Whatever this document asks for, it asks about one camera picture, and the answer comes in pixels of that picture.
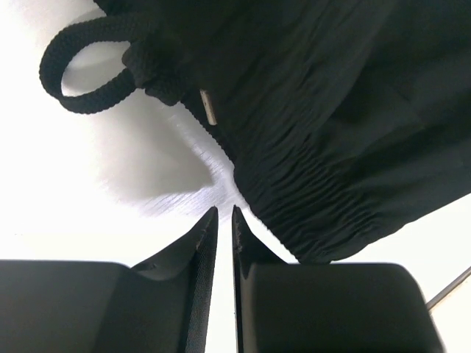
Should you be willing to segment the black shorts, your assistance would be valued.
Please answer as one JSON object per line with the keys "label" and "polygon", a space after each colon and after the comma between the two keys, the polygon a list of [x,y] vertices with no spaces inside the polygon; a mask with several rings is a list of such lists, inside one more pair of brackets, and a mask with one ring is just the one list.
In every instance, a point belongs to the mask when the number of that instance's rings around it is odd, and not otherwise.
{"label": "black shorts", "polygon": [[470,193],[468,1],[100,1],[47,46],[91,114],[182,103],[301,263],[347,258]]}

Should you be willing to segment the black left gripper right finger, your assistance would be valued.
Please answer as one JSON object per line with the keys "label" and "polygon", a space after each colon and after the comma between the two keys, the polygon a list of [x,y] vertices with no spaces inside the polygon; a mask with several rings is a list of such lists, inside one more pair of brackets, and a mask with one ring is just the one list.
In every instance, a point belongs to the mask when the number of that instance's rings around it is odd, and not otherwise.
{"label": "black left gripper right finger", "polygon": [[232,213],[239,352],[442,352],[422,292],[392,263],[289,264]]}

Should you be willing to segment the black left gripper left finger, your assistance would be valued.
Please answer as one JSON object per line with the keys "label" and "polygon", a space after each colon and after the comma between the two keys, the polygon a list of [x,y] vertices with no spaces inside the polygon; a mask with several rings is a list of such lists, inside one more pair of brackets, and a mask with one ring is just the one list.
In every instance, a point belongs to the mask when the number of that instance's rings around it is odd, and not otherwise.
{"label": "black left gripper left finger", "polygon": [[3,352],[203,352],[218,237],[210,208],[144,261],[1,262]]}

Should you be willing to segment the aluminium table edge rail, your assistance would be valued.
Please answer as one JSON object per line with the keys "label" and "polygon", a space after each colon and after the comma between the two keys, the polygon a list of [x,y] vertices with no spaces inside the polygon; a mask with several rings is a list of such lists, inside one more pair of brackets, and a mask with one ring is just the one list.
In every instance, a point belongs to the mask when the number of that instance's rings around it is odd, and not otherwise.
{"label": "aluminium table edge rail", "polygon": [[465,271],[459,274],[452,282],[450,282],[445,288],[438,292],[428,303],[428,310],[432,310],[440,302],[442,302],[448,295],[450,295],[458,286],[460,286],[470,276],[471,267],[468,267]]}

